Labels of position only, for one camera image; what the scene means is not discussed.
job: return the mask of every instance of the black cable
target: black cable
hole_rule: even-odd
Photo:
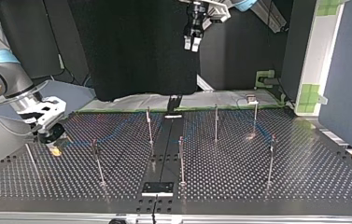
[[[64,70],[66,70],[68,72],[68,74],[70,75],[70,77],[73,79],[70,83],[74,84],[74,82],[76,82],[80,86],[80,83],[78,82],[78,80],[76,79],[74,74],[66,66],[64,67]]]
[[[272,51],[271,51],[271,27],[270,27],[273,4],[274,4],[274,1],[271,0],[271,3],[269,4],[268,21],[266,25],[267,25],[267,42],[268,42],[269,60],[271,61],[272,68],[275,70],[275,63],[274,63],[274,60],[272,57]]]
[[[272,64],[272,69],[275,70],[275,63],[272,57],[272,51],[271,51],[271,28],[270,28],[270,24],[271,24],[271,13],[272,13],[272,9],[273,9],[273,0],[271,0],[271,3],[269,5],[269,11],[268,11],[268,21],[266,23],[266,25],[268,26],[267,29],[267,41],[268,41],[268,51],[269,51],[269,60],[271,61]],[[288,101],[292,104],[292,106],[295,108],[295,104],[291,101],[291,98],[287,95],[286,91],[283,88],[283,85],[281,84],[280,78],[277,77],[277,81],[278,81],[278,85],[280,86],[281,91],[286,95],[286,98],[288,98]]]
[[[283,85],[281,84],[280,78],[277,78],[278,81],[278,85],[281,88],[281,91],[286,95],[286,98],[288,98],[288,101],[292,104],[292,106],[295,108],[295,104],[291,101],[291,98],[289,98],[289,96],[287,95],[286,91],[283,88]]]
[[[62,57],[62,54],[60,52],[60,49],[59,49],[59,43],[57,42],[57,39],[56,39],[56,35],[54,34],[54,30],[53,30],[53,26],[52,26],[52,23],[51,23],[51,20],[50,20],[50,16],[49,16],[49,13],[48,13],[48,8],[47,8],[47,4],[45,3],[45,0],[42,0],[42,3],[44,4],[44,8],[45,8],[45,12],[47,14],[47,18],[48,18],[48,22],[49,22],[49,26],[50,26],[50,30],[52,32],[52,35],[53,35],[53,40],[54,40],[54,43],[56,44],[56,49],[57,51],[59,52],[59,55],[60,57],[62,58],[62,62],[63,62],[63,71],[57,75],[52,75],[52,76],[59,76],[59,75],[62,75],[64,74],[65,71],[68,72],[68,75],[70,75],[70,77],[72,78],[71,82],[68,82],[70,84],[74,84],[74,82],[76,82],[79,86],[80,86],[80,83],[79,81],[76,79],[76,77],[74,76],[74,74],[65,66],[65,63],[63,61],[63,57]]]

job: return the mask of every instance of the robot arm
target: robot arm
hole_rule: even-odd
[[[184,49],[197,52],[204,36],[204,21],[223,23],[231,17],[226,0],[179,0],[187,3],[188,23],[184,28]],[[257,0],[231,0],[240,11],[247,11]]]
[[[57,97],[43,98],[8,46],[0,40],[0,96],[5,96],[41,143],[52,153],[65,138],[63,119],[66,103]]]

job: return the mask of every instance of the blue cable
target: blue cable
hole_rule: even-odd
[[[135,121],[138,118],[138,115],[140,115],[142,113],[145,113],[145,112],[139,112],[139,113],[133,114],[128,119],[124,120],[120,125],[118,125],[115,128],[115,131],[113,133],[111,133],[101,139],[98,139],[97,143],[103,143],[105,141],[108,141],[108,140],[116,137],[127,123]],[[159,116],[157,116],[156,114],[154,114],[153,117],[155,120],[159,118]],[[87,142],[87,141],[80,141],[80,142],[76,141],[76,142],[72,142],[72,143],[70,142],[67,144],[67,146],[80,146],[80,147],[89,147],[91,145],[92,145],[92,142]]]

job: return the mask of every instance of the green tape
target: green tape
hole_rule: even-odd
[[[258,105],[258,109],[275,109],[275,108],[283,108],[285,105]],[[248,110],[254,109],[254,105],[240,105],[240,106],[219,106],[218,109],[227,109],[227,110]],[[204,111],[204,110],[213,110],[215,109],[213,106],[206,106],[206,107],[180,107],[177,108],[175,111]]]
[[[298,113],[313,113],[315,112],[316,104],[318,103],[319,85],[303,84],[301,95],[298,103]]]
[[[134,113],[145,112],[146,109],[81,109],[77,113]],[[150,112],[166,112],[167,109],[149,109]]]
[[[320,0],[317,8],[317,16],[336,15],[338,7],[341,5],[340,0]]]

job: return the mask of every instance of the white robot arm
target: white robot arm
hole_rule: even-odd
[[[58,140],[65,132],[59,120],[63,119],[65,101],[57,97],[43,98],[27,76],[18,59],[0,39],[0,96],[30,125],[39,141],[49,149],[58,150]]]

